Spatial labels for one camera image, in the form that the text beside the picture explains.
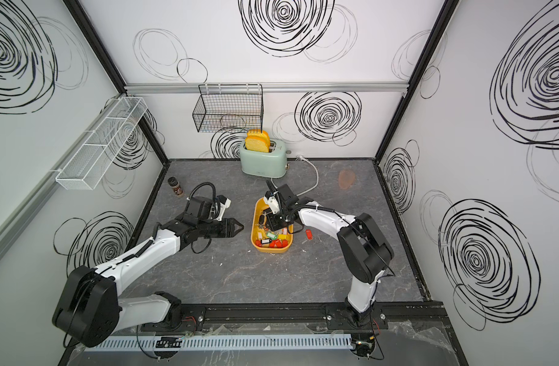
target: metal rail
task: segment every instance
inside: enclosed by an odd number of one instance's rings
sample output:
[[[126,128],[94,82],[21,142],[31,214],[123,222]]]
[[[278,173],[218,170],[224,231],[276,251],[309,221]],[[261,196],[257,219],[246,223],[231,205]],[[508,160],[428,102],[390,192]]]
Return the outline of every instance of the metal rail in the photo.
[[[117,99],[112,100],[106,108],[100,113],[93,123],[86,128],[87,131],[94,130],[110,112],[113,106],[118,102]],[[11,245],[21,236],[21,233],[27,228],[29,223],[34,219],[35,215],[48,202],[51,196],[60,186],[56,183],[56,175],[59,169],[64,168],[68,161],[80,149],[80,146],[86,141],[89,132],[83,132],[81,137],[72,144],[68,151],[58,160],[52,170],[47,172],[39,181],[37,186],[27,195],[20,205],[0,226],[0,260],[9,250]]]
[[[261,84],[263,92],[407,92],[406,81],[352,81],[309,83],[159,83],[127,84],[129,94],[199,94],[199,85],[207,85],[209,93],[246,92],[247,84]]]

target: black metal frame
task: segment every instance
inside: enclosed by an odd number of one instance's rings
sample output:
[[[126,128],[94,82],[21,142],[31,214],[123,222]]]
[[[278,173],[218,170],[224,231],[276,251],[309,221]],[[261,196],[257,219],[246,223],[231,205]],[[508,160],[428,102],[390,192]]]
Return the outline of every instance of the black metal frame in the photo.
[[[125,251],[133,248],[137,245],[139,241],[139,236],[141,235],[141,231],[145,227],[145,223],[147,222],[147,218],[149,217],[149,212],[151,211],[151,207],[153,207],[153,203],[158,196],[159,188],[162,186],[163,180],[166,178],[167,170],[170,167],[170,162],[168,161],[163,167],[161,172],[159,172],[158,179],[155,181],[153,188],[151,189],[151,193],[149,194],[149,198],[147,198],[147,202],[145,202],[145,206],[141,211],[141,216],[139,216],[139,220],[137,220],[137,225],[133,229],[133,233],[131,234],[131,238],[129,238],[129,242],[127,243],[127,248]]]
[[[111,60],[106,48],[102,45],[100,38],[96,31],[94,30],[93,25],[90,22],[90,19],[86,15],[82,5],[78,0],[63,0],[64,4],[72,14],[72,17],[78,24],[78,27],[84,34],[86,40],[89,42],[91,48],[93,49],[94,53],[96,54],[97,58],[99,59],[100,63],[102,64],[103,68],[106,70],[108,77],[111,79],[115,88],[119,92],[125,92],[125,81],[122,78],[121,74],[119,73],[116,65]],[[386,200],[391,210],[391,214],[393,216],[393,220],[397,229],[400,233],[400,238],[405,249],[407,259],[410,262],[410,266],[414,272],[416,282],[418,283],[418,287],[422,293],[422,297],[424,298],[424,302],[412,302],[412,303],[376,303],[375,308],[379,309],[382,314],[385,315],[386,321],[404,321],[404,320],[413,320],[413,321],[425,321],[425,320],[439,320],[441,321],[445,328],[446,333],[450,338],[452,347],[459,359],[461,365],[468,365],[466,358],[462,352],[458,339],[456,338],[456,334],[450,324],[450,320],[446,314],[446,311],[443,307],[443,304],[440,302],[435,302],[430,300],[430,295],[426,284],[423,280],[422,272],[420,271],[419,266],[417,265],[414,252],[409,244],[409,240],[407,238],[407,233],[403,228],[403,225],[400,220],[400,216],[397,213],[393,205],[393,201],[391,198],[391,194],[389,192],[389,188],[385,184],[383,174],[378,166],[380,159],[384,156],[385,150],[387,146],[392,140],[392,137],[395,133],[397,126],[399,125],[401,118],[403,117],[404,112],[409,105],[409,101],[411,100],[412,96],[414,95],[419,81],[425,72],[425,69],[428,66],[428,62],[432,54],[434,53],[436,46],[444,33],[444,30],[449,23],[449,20],[456,8],[459,0],[446,0],[444,5],[442,6],[442,10],[436,19],[436,23],[424,50],[422,51],[422,55],[419,58],[417,66],[409,80],[409,88],[407,90],[407,95],[400,101],[391,120],[389,127],[385,133],[385,137],[381,142],[379,150],[375,158],[369,158],[370,160],[374,160],[375,172],[379,179],[379,182],[384,190]],[[161,145],[159,144],[158,140],[155,138],[155,135],[151,131],[151,128],[147,124],[145,118],[143,118],[139,126],[144,133],[145,137],[150,142],[153,150],[156,152],[159,160],[161,161],[163,168],[160,172],[158,179],[152,189],[152,192],[147,200],[141,217],[135,227],[134,233],[129,240],[127,248],[133,247],[136,245],[141,230],[143,229],[147,217],[149,216],[149,212],[151,211],[151,207],[155,202],[157,197],[159,188],[161,187],[163,180],[167,174],[167,170],[170,166],[172,161],[192,161],[192,160],[238,160],[238,159],[167,159],[165,152],[163,151]],[[359,159],[329,159],[329,160],[364,160],[365,158]],[[336,309],[338,307],[342,307],[344,303],[307,303],[307,304],[185,304],[183,307],[188,309],[203,309],[204,312],[204,320],[201,322],[200,326],[203,327],[205,324],[208,325],[210,323],[233,323],[233,322],[242,322],[242,323],[261,323],[266,321],[273,321],[276,322],[297,322],[298,320],[301,321],[310,321],[310,317],[314,320],[319,321],[320,323],[325,322],[327,328],[330,327],[339,327],[342,325],[338,324],[330,324],[330,320],[326,317],[327,309]],[[276,314],[275,316],[269,317],[268,314]],[[74,350],[74,346],[66,348],[62,359],[59,362],[59,365],[67,365],[70,355]]]
[[[341,330],[344,333],[354,334],[360,337],[368,337],[372,329],[365,326],[361,329],[352,328],[343,324],[341,318],[330,309],[342,307],[344,303],[288,303],[288,304],[184,304],[181,309],[185,316],[194,316],[198,321],[195,330],[202,331],[205,328],[213,328],[224,324],[232,328],[232,325],[244,325],[253,323],[307,323],[308,325],[320,326],[313,331],[330,332]],[[441,302],[381,302],[374,303],[372,318],[380,324],[379,328],[388,328],[388,323],[410,320],[412,322],[439,321],[443,324],[446,335],[454,350],[455,355],[462,366],[468,366],[468,361],[460,347],[456,333],[452,328],[448,314]],[[186,324],[188,329],[194,328],[194,324]],[[159,336],[179,335],[184,328],[174,331],[162,329],[159,325],[144,325],[142,332],[155,332]],[[74,346],[66,348],[59,366],[66,366]]]
[[[412,246],[409,244],[409,238],[407,237],[407,233],[405,232],[405,227],[401,222],[400,214],[395,209],[395,204],[393,203],[391,192],[389,191],[389,187],[385,182],[385,176],[381,171],[377,162],[373,163],[373,167],[375,168],[375,173],[377,174],[377,179],[379,179],[379,184],[383,189],[383,194],[385,195],[385,200],[387,201],[387,206],[389,206],[389,212],[391,212],[391,216],[393,217],[393,222],[395,223],[395,227],[397,228],[398,233],[400,234],[401,244],[405,250],[405,255],[407,260],[409,261],[409,266],[412,268],[412,272],[414,273],[414,278],[417,283],[417,287],[420,290],[420,294],[422,295],[422,299],[424,301],[430,301],[432,297],[430,296],[430,291],[428,290],[428,286],[426,284],[426,280],[423,277],[422,270],[420,266],[417,264],[417,259],[414,254],[414,250]]]
[[[385,155],[385,151],[389,146],[389,143],[393,139],[393,135],[397,130],[398,126],[400,125],[401,119],[411,102],[414,93],[417,90],[417,87],[422,80],[426,69],[428,68],[428,63],[430,59],[434,55],[436,51],[436,47],[438,47],[438,43],[440,42],[442,36],[444,35],[444,31],[446,30],[446,26],[450,22],[452,18],[452,14],[454,14],[454,10],[456,6],[459,4],[460,0],[445,0],[444,4],[442,5],[442,9],[438,14],[438,18],[434,23],[434,27],[430,32],[430,36],[426,42],[426,46],[422,50],[422,54],[420,55],[419,59],[417,60],[416,67],[412,76],[409,78],[409,85],[407,87],[407,94],[401,98],[400,103],[397,105],[395,109],[395,113],[393,113],[393,118],[389,122],[389,126],[385,132],[385,136],[383,136],[383,140],[381,140],[381,144],[379,145],[379,149],[377,150],[377,154],[375,155],[375,159],[377,163],[381,161],[383,156]]]

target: wire basket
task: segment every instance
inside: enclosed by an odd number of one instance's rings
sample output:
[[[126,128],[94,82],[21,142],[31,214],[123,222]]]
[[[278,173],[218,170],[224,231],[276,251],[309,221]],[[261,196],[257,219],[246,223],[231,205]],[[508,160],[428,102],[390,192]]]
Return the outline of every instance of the wire basket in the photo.
[[[198,132],[217,132],[225,127],[246,130],[263,129],[263,88],[261,84],[244,84],[244,92],[225,92],[231,84],[199,85],[200,98],[192,117]]]
[[[66,189],[92,190],[147,111],[143,98],[122,97],[56,176]]]

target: black wire basket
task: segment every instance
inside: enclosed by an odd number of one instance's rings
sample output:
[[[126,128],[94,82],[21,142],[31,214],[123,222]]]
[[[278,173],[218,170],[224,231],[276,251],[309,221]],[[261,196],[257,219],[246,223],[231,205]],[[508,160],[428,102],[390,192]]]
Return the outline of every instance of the black wire basket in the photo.
[[[198,132],[217,132],[225,127],[263,129],[263,88],[260,84],[205,84],[199,85],[199,89],[200,98],[192,112]]]

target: aluminum rail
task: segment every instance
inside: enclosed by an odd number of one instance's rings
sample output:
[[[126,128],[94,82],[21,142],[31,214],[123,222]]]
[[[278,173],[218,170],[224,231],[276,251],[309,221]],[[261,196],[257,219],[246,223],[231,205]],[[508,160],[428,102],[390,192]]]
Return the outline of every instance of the aluminum rail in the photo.
[[[256,92],[253,85],[261,85],[263,92],[407,92],[406,81],[358,81],[322,83],[158,83],[127,84],[129,94],[199,94],[199,85],[208,87],[209,93],[231,94]]]

